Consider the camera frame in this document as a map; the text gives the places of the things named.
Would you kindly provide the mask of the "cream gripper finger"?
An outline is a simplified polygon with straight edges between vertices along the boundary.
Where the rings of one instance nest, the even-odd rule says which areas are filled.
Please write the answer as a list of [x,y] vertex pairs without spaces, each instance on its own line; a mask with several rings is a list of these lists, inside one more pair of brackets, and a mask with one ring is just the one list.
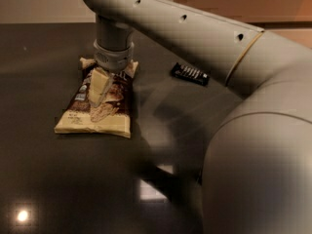
[[113,84],[114,81],[114,74],[113,73],[108,73],[108,80],[102,90],[102,96],[105,97],[106,93],[108,92],[109,88]]
[[96,67],[92,71],[89,89],[89,102],[91,106],[98,107],[103,100],[102,90],[108,80],[108,73],[101,67]]

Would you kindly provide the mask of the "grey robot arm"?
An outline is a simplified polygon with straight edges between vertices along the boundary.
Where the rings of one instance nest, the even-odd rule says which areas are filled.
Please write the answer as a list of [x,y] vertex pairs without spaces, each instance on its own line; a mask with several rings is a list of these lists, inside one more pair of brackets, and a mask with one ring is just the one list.
[[166,0],[83,0],[243,97],[206,152],[205,234],[312,234],[310,49]]

